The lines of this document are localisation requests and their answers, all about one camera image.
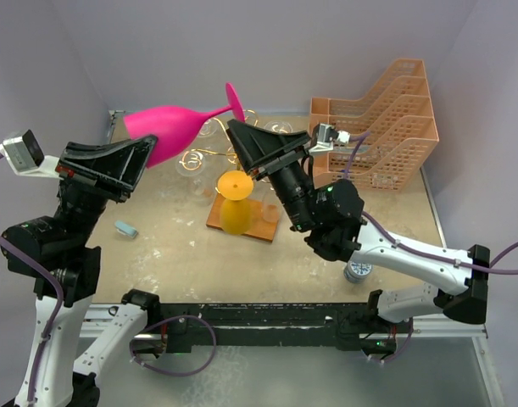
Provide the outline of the clear champagne flute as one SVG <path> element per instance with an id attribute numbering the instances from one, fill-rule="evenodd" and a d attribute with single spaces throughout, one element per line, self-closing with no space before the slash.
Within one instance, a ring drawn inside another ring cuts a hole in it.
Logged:
<path id="1" fill-rule="evenodd" d="M 285 120 L 271 120 L 265 124 L 264 128 L 267 131 L 272 131 L 276 133 L 292 133 L 293 128 L 292 125 Z"/>

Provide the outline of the clear wine glass front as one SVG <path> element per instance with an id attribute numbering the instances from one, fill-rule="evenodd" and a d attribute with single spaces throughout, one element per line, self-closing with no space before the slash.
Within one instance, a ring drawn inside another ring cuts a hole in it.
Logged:
<path id="1" fill-rule="evenodd" d="M 206 120 L 198 133 L 199 138 L 214 136 L 221 129 L 220 122 L 216 118 Z"/>

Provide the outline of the clear wine glass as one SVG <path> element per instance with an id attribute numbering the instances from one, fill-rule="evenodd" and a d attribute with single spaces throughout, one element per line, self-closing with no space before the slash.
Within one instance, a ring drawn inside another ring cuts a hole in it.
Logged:
<path id="1" fill-rule="evenodd" d="M 199 138 L 214 136 L 221 129 L 220 122 L 216 118 L 206 120 L 198 133 Z"/>
<path id="2" fill-rule="evenodd" d="M 265 186 L 261 203 L 262 219 L 269 223 L 277 223 L 281 218 L 281 203 L 270 182 L 266 179 L 263 179 L 261 182 Z"/>

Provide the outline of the yellow plastic goblet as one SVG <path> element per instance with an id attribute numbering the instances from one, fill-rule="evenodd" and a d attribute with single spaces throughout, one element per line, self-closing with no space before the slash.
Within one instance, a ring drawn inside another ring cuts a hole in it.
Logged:
<path id="1" fill-rule="evenodd" d="M 231 170 L 217 181 L 217 190 L 224 201 L 220 207 L 221 229 L 232 235 L 242 235 L 252 221 L 248 200 L 253 191 L 253 180 L 241 170 Z"/>

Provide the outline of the pink plastic goblet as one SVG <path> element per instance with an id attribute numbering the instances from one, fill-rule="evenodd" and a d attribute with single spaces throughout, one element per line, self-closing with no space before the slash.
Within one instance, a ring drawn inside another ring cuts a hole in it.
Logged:
<path id="1" fill-rule="evenodd" d="M 245 121 L 235 87 L 227 82 L 225 89 L 228 105 L 209 112 L 158 106 L 125 116 L 124 124 L 130 139 L 150 135 L 158 138 L 146 166 L 152 168 L 182 153 L 195 140 L 204 123 L 220 114 L 231 111 L 235 119 Z"/>

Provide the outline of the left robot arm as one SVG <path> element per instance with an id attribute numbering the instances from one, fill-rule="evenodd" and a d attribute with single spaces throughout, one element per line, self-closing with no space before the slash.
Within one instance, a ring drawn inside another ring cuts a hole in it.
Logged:
<path id="1" fill-rule="evenodd" d="M 101 269 L 101 249 L 88 240 L 108 202 L 123 203 L 134 192 L 157 141 L 149 135 L 100 146 L 71 142 L 58 157 L 46 155 L 31 131 L 0 144 L 16 175 L 58 182 L 53 215 L 0 233 L 8 270 L 33 278 L 36 295 L 31 356 L 13 405 L 97 405 L 103 374 L 139 331 L 159 328 L 159 297 L 132 289 L 103 333 L 85 352 L 77 350 Z"/>

